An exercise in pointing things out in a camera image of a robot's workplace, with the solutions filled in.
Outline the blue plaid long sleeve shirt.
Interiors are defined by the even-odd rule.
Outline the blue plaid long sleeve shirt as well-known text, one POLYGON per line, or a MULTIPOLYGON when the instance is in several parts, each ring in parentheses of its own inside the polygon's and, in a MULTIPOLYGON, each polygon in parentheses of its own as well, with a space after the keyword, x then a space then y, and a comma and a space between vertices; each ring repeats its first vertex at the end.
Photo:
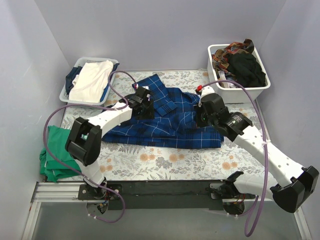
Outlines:
POLYGON ((138 81, 137 86, 151 91, 154 118, 133 117, 106 133, 103 142, 176 149, 221 147, 224 141, 221 134, 212 126, 196 124, 194 106, 200 100, 198 95, 166 87, 157 74, 138 81))

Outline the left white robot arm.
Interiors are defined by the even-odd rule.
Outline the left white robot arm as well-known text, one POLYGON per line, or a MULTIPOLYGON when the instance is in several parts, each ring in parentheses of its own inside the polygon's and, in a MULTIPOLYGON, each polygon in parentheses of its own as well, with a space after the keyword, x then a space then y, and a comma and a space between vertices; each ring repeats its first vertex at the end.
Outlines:
POLYGON ((102 137, 124 122, 137 117, 153 119, 154 107, 151 91, 147 86, 139 86, 136 92, 119 100, 114 110, 84 119, 78 117, 71 128, 65 149, 78 164, 87 192, 95 199, 106 196, 107 180, 100 170, 98 157, 101 151, 102 137))

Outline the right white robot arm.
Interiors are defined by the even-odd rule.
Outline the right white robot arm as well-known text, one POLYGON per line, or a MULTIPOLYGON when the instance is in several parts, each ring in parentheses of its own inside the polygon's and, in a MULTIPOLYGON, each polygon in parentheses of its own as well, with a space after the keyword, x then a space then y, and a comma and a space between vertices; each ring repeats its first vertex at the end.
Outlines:
POLYGON ((249 176, 242 171, 231 174, 214 192, 224 198, 237 199, 251 194, 272 199, 281 209, 294 213, 314 192, 319 171, 312 165, 295 162, 271 142, 263 139, 258 128, 242 113, 229 112, 222 97, 203 90, 195 106, 200 126, 212 126, 221 135, 246 150, 264 165, 271 179, 249 176))

